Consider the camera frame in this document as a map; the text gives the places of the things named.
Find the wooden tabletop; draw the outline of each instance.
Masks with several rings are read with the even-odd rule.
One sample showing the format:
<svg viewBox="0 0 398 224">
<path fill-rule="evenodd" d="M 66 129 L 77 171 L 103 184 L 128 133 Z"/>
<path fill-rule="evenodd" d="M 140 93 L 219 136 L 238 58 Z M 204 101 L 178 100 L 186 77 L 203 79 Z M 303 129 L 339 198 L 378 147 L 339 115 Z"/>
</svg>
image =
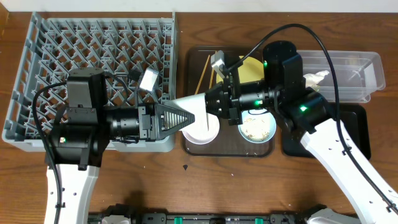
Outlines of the wooden tabletop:
<svg viewBox="0 0 398 224">
<path fill-rule="evenodd" d="M 44 17 L 169 17 L 169 13 L 43 13 Z M 12 12 L 0 41 L 0 126 L 4 124 L 30 13 Z M 180 28 L 177 95 L 183 96 L 184 62 L 195 45 L 252 46 L 288 23 L 311 27 L 328 50 L 377 52 L 387 86 L 363 105 L 368 114 L 372 165 L 398 189 L 398 15 L 330 13 L 178 13 Z M 272 40 L 291 40 L 298 49 L 319 49 L 304 31 L 290 29 Z M 318 203 L 354 213 L 348 199 L 315 159 L 282 154 L 264 159 L 193 157 L 181 146 L 168 153 L 107 151 L 90 211 L 115 203 L 182 213 L 299 212 Z M 44 153 L 23 152 L 0 142 L 1 223 L 43 223 L 47 203 Z"/>
</svg>

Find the gray plastic basket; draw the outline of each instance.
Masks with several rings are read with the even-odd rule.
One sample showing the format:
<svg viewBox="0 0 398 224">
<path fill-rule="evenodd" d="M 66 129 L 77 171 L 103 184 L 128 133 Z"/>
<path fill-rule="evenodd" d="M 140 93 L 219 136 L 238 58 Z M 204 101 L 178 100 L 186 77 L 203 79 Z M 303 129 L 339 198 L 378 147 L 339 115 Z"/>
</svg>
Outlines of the gray plastic basket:
<svg viewBox="0 0 398 224">
<path fill-rule="evenodd" d="M 136 90 L 128 82 L 129 106 L 134 92 L 139 102 L 175 99 L 175 77 L 178 60 L 178 26 L 172 18 L 159 19 L 43 19 L 32 14 L 25 46 L 8 107 L 2 139 L 24 151 L 44 151 L 32 117 L 35 93 L 53 83 L 64 81 L 71 69 L 100 67 L 115 75 L 130 69 L 159 71 L 153 94 Z M 123 100 L 120 83 L 107 80 L 108 105 Z M 57 108 L 68 98 L 65 86 L 54 88 L 39 97 L 37 111 L 42 129 L 49 132 Z M 174 147 L 174 135 L 161 141 L 139 141 L 138 144 L 111 142 L 107 149 L 123 152 L 167 152 Z"/>
</svg>

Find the green led indicator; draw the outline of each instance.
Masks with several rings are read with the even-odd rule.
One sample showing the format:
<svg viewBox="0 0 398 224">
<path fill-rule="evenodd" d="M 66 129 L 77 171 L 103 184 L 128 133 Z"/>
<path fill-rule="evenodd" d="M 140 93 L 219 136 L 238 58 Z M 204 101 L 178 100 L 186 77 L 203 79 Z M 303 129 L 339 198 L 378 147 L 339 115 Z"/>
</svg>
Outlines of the green led indicator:
<svg viewBox="0 0 398 224">
<path fill-rule="evenodd" d="M 300 107 L 300 110 L 303 111 L 303 112 L 306 111 L 307 109 L 308 109 L 308 108 L 307 108 L 306 106 L 301 106 L 301 107 Z"/>
<path fill-rule="evenodd" d="M 262 100 L 256 100 L 255 102 L 254 102 L 254 105 L 256 105 L 256 106 L 259 106 L 259 105 L 261 105 L 262 104 Z"/>
</svg>

